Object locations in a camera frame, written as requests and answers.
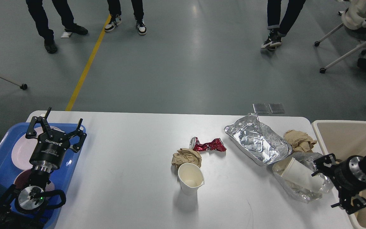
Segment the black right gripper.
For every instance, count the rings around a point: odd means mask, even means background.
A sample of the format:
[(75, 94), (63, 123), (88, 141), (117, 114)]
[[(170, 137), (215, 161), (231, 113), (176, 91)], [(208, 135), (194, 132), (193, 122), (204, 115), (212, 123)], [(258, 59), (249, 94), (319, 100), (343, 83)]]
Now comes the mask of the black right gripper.
[(336, 163), (333, 153), (314, 160), (316, 171), (311, 176), (321, 173), (337, 189), (339, 202), (332, 204), (331, 208), (339, 207), (348, 215), (366, 208), (366, 199), (359, 195), (360, 191), (366, 190), (366, 174), (360, 168), (361, 162), (366, 162), (366, 156), (351, 156), (340, 164)]

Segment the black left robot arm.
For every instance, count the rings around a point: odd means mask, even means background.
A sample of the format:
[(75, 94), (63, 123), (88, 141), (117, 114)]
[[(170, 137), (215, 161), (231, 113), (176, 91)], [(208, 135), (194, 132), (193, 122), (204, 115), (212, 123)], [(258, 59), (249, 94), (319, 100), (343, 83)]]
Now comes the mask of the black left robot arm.
[(85, 139), (83, 119), (55, 123), (45, 115), (11, 127), (0, 144), (0, 229), (52, 229)]

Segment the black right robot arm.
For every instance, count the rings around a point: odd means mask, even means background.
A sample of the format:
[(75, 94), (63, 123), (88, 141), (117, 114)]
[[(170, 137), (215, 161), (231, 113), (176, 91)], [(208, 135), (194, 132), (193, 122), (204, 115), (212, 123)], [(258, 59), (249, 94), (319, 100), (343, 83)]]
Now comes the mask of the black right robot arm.
[(339, 202), (331, 205), (353, 214), (366, 207), (366, 199), (360, 192), (366, 190), (366, 156), (353, 155), (337, 163), (333, 153), (314, 160), (316, 171), (330, 178), (338, 191)]

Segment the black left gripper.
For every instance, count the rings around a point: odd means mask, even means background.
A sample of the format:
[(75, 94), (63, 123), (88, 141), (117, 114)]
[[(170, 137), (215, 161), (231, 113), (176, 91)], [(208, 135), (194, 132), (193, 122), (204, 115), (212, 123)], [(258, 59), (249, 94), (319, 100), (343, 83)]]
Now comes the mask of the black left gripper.
[[(77, 127), (74, 131), (64, 133), (63, 136), (61, 136), (61, 142), (59, 141), (60, 140), (59, 137), (53, 138), (53, 130), (51, 129), (49, 123), (47, 122), (47, 117), (49, 116), (51, 110), (52, 107), (49, 107), (44, 116), (32, 117), (27, 132), (25, 134), (25, 138), (36, 139), (37, 132), (34, 126), (36, 124), (40, 124), (43, 133), (47, 133), (48, 137), (44, 135), (38, 136), (37, 138), (38, 143), (29, 159), (29, 163), (36, 166), (41, 164), (42, 161), (45, 161), (50, 163), (53, 169), (59, 169), (63, 162), (65, 151), (67, 149), (70, 149), (74, 153), (78, 153), (81, 150), (84, 141), (87, 138), (87, 133), (83, 132), (83, 130), (81, 129), (83, 119), (80, 118)], [(72, 138), (78, 138), (78, 142), (76, 142), (75, 144), (71, 144), (70, 140)]]

